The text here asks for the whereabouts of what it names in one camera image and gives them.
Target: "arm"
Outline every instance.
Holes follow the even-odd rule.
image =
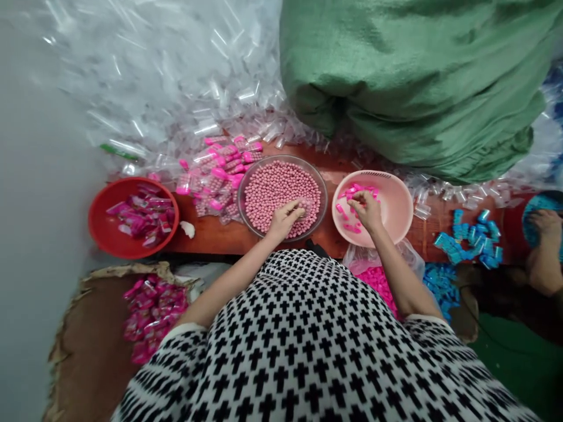
[[[298,203],[298,200],[290,202],[274,212],[267,235],[204,291],[176,326],[187,322],[205,328],[211,326],[219,311],[250,285],[268,256],[286,238],[293,223],[304,214],[303,209],[294,209]]]
[[[358,192],[348,203],[374,241],[399,313],[403,317],[421,314],[444,319],[432,294],[409,268],[383,227],[379,203],[365,191]]]

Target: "green sack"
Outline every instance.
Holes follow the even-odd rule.
[[[561,0],[284,0],[282,82],[309,126],[455,184],[530,149]]]

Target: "pink bead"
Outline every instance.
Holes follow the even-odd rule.
[[[258,169],[245,194],[248,218],[262,232],[270,227],[274,210],[295,199],[301,200],[299,206],[306,214],[294,224],[288,239],[305,233],[317,220],[321,192],[313,177],[295,164],[274,161]]]

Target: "black and white patterned top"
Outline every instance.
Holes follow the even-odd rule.
[[[437,318],[399,323],[334,260],[272,254],[209,331],[186,324],[115,421],[535,421]]]

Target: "hand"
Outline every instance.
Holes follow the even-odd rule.
[[[360,222],[369,233],[383,229],[381,205],[367,190],[357,192],[354,198],[348,201],[348,205],[356,210]]]
[[[305,214],[303,208],[296,208],[297,205],[299,205],[299,199],[286,203],[283,207],[274,211],[270,230],[266,234],[267,238],[280,244],[287,237],[293,223]]]
[[[553,210],[541,209],[530,215],[530,220],[538,229],[540,243],[548,242],[557,250],[561,245],[561,217]]]

